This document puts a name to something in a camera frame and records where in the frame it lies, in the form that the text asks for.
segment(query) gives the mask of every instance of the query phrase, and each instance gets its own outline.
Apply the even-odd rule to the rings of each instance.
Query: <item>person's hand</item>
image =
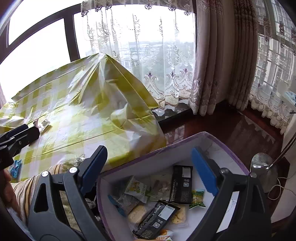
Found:
[[[10,176],[8,170],[4,169],[3,171],[4,171],[4,179],[6,180],[3,194],[6,199],[7,205],[8,205],[8,207],[12,207],[14,209],[14,211],[16,211],[18,215],[20,215],[20,207],[17,203],[17,198],[15,196],[13,188],[10,184],[11,176]]]

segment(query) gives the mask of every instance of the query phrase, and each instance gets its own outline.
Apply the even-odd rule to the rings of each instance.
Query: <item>lamp base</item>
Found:
[[[251,161],[250,172],[257,174],[265,193],[269,192],[277,183],[278,173],[276,165],[273,165],[271,168],[268,167],[273,161],[269,155],[262,152],[253,156]]]

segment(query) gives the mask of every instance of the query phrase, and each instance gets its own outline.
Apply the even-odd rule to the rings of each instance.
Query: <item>screw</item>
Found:
[[[70,173],[75,173],[75,172],[77,172],[77,167],[71,167],[71,168],[69,169],[69,172],[70,172]]]
[[[250,173],[250,177],[252,177],[252,178],[256,178],[256,177],[257,177],[257,174],[254,173],[254,172],[251,172],[251,173]]]
[[[48,171],[43,171],[41,176],[46,177],[48,175]]]
[[[227,174],[229,172],[229,170],[227,168],[221,168],[221,172],[223,174]]]

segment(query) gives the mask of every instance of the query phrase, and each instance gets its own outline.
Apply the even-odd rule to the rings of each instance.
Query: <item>dark red wooden floor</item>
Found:
[[[271,126],[269,121],[270,119],[261,117],[261,112],[251,109],[250,106],[240,113],[227,102],[222,102],[216,106],[213,115],[202,117],[187,112],[160,125],[167,144],[206,131],[227,145],[249,169],[251,159],[256,153],[264,152],[276,158],[281,152],[283,135],[279,129]],[[287,177],[288,171],[288,161],[281,160],[278,164],[279,176]],[[277,197],[278,194],[279,189],[275,189],[270,196]],[[271,213],[277,203],[278,200],[268,200]]]

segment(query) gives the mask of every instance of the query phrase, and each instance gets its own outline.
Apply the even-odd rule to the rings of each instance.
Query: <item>white cable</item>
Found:
[[[284,188],[283,186],[281,186],[281,182],[279,181],[280,178],[282,178],[282,179],[287,179],[287,180],[288,180],[288,179],[292,178],[295,174],[296,174],[296,171],[293,173],[293,175],[292,175],[291,177],[278,177],[277,180],[278,180],[279,184],[274,185],[274,186],[270,189],[270,191],[269,191],[268,194],[267,194],[268,199],[273,200],[273,201],[274,201],[274,200],[277,200],[277,199],[280,197],[280,195],[281,195],[281,189],[289,190],[290,192],[292,192],[292,193],[296,196],[296,193],[294,193],[294,191],[292,191],[292,190],[289,189],[289,188]],[[277,186],[280,187],[278,197],[275,198],[275,199],[270,198],[270,197],[269,197],[270,192],[271,192],[275,187],[277,187]]]

